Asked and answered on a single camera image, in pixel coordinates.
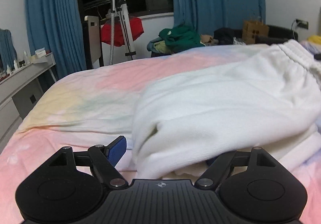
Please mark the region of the left blue curtain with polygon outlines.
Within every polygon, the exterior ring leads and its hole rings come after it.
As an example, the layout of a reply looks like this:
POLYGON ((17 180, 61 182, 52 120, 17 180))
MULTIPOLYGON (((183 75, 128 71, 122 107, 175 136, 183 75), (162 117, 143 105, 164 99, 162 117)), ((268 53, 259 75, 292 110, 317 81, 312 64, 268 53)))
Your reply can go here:
POLYGON ((77 0, 25 0, 30 52, 50 50, 58 78, 86 69, 77 0))

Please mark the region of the garment steamer stand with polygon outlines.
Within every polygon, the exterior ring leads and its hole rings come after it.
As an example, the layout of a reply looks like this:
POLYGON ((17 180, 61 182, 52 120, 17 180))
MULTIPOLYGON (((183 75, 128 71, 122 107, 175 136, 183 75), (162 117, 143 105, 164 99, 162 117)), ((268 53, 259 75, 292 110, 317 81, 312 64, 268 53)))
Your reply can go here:
POLYGON ((125 56, 129 60, 134 60, 134 57, 136 56, 136 51, 134 47, 134 40, 131 30, 131 24, 127 9, 126 0, 110 0, 111 3, 111 11, 109 13, 109 21, 110 21, 110 38, 109 42, 106 40, 102 40, 102 42, 110 45, 109 50, 109 65, 113 65, 114 61, 114 47, 115 47, 115 27, 116 27, 116 21, 115 18, 118 17, 122 37, 124 39, 125 44, 125 56))

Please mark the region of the green garment pile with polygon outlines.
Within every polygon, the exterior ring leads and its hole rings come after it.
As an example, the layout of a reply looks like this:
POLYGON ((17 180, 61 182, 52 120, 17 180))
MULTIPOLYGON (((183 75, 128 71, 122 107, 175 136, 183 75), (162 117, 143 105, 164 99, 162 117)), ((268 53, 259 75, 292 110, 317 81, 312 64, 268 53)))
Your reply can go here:
POLYGON ((185 24, 171 29, 165 28, 159 32, 159 37, 164 40, 172 53, 205 46, 201 43, 200 35, 191 26, 185 24))

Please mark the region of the black chair white seat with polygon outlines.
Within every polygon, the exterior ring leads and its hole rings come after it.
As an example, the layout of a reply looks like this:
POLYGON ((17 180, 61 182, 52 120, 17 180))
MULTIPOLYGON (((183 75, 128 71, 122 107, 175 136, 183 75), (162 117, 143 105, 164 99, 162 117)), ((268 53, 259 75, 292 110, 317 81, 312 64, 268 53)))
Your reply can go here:
POLYGON ((87 69, 91 70, 104 66, 99 18, 97 16, 85 16, 82 28, 87 69))

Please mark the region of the white knit garment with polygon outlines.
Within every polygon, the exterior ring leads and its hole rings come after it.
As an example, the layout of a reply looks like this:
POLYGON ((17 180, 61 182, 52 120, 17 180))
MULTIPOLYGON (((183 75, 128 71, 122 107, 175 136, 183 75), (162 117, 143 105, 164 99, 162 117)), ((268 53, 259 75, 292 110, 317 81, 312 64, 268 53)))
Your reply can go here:
POLYGON ((288 170, 320 150, 320 62, 291 40, 149 85, 133 117, 140 178, 199 176, 205 161, 265 148, 288 170))

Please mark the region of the wavy frame vanity mirror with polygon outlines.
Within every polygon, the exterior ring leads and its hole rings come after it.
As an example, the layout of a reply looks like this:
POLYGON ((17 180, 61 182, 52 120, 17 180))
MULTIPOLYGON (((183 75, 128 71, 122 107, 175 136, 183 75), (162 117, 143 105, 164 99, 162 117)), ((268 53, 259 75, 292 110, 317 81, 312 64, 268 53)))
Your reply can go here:
POLYGON ((11 32, 8 29, 0 30, 0 52, 4 69, 9 66, 14 68, 14 60, 17 60, 17 53, 12 42, 11 32))

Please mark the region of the white dressing table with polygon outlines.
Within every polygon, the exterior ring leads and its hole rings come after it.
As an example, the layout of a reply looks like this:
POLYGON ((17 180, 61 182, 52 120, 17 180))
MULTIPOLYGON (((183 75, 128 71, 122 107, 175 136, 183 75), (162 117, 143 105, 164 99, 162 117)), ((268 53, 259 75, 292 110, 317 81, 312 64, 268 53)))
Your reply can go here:
POLYGON ((54 55, 49 53, 1 81, 1 150, 44 94, 38 77, 49 72, 53 81, 57 81, 52 71, 55 65, 54 55))

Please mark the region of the wall power socket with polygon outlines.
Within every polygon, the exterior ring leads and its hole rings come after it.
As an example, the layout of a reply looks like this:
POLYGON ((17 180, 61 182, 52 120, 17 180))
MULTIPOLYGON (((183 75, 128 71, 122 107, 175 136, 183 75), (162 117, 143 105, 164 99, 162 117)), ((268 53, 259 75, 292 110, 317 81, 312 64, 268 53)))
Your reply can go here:
POLYGON ((296 26, 302 29, 309 29, 309 22, 305 20, 296 19, 296 26))

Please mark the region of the pastel multicolour bed sheet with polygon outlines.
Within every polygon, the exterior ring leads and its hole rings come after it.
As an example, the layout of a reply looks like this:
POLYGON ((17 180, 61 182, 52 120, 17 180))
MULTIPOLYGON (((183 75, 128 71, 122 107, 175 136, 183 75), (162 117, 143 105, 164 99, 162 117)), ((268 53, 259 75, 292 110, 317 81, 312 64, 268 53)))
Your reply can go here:
MULTIPOLYGON (((127 139, 127 152, 117 169, 128 178, 140 178, 133 160, 133 117, 145 89, 175 74, 197 71, 247 59, 252 50, 270 46, 252 44, 199 47, 181 53, 134 60, 70 74, 41 97, 1 153, 1 223, 21 223, 15 202, 17 187, 63 146, 87 150, 107 145, 118 136, 127 139)), ((303 183, 308 202, 304 223, 320 223, 320 150, 293 170, 303 183)), ((164 179, 199 176, 174 172, 164 179)))

